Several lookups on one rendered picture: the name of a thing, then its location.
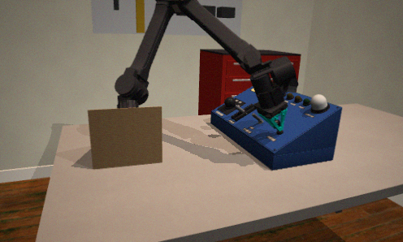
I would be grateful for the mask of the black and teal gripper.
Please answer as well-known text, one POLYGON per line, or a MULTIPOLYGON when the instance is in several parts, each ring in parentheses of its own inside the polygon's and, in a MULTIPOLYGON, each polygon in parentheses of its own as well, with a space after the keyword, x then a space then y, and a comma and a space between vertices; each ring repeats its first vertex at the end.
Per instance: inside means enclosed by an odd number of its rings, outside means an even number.
POLYGON ((254 109, 257 109, 258 114, 266 120, 272 127, 275 127, 279 132, 284 129, 284 119, 287 113, 287 102, 281 102, 279 105, 275 106, 273 102, 271 91, 274 87, 272 87, 269 91, 265 93, 256 93, 258 102, 255 103, 254 109), (260 103, 259 103, 260 102, 260 103), (282 109, 283 108, 283 109, 282 109), (277 111, 277 114, 276 114, 277 111), (275 122, 275 120, 279 119, 278 116, 281 115, 280 118, 280 127, 275 122), (272 117, 273 116, 273 117, 272 117))

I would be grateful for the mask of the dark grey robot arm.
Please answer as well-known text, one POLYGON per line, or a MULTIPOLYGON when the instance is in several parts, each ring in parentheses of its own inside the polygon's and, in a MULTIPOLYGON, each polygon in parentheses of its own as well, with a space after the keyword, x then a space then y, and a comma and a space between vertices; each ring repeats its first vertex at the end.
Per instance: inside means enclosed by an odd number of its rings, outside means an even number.
POLYGON ((297 91, 296 72, 288 57, 283 56, 262 63, 261 54, 255 47, 239 38, 198 0, 155 1, 154 14, 130 66, 132 68, 127 67, 115 82, 115 91, 119 94, 117 109, 135 108, 146 102, 149 96, 147 80, 150 68, 167 25, 174 14, 186 14, 217 41, 240 64, 240 67, 251 75, 250 80, 255 93, 265 93, 274 85, 271 96, 275 106, 284 102, 282 92, 297 91), (168 1, 176 1, 179 6, 175 2, 168 1))

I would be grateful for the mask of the blue control panel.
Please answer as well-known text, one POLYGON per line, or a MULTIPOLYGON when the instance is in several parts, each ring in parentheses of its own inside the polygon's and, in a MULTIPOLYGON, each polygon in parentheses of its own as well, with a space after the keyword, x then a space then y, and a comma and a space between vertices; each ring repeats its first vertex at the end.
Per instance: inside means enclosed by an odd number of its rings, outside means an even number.
POLYGON ((213 109, 210 123, 272 171, 333 160, 342 107, 319 94, 282 94, 288 107, 281 132, 254 109, 253 86, 213 109))

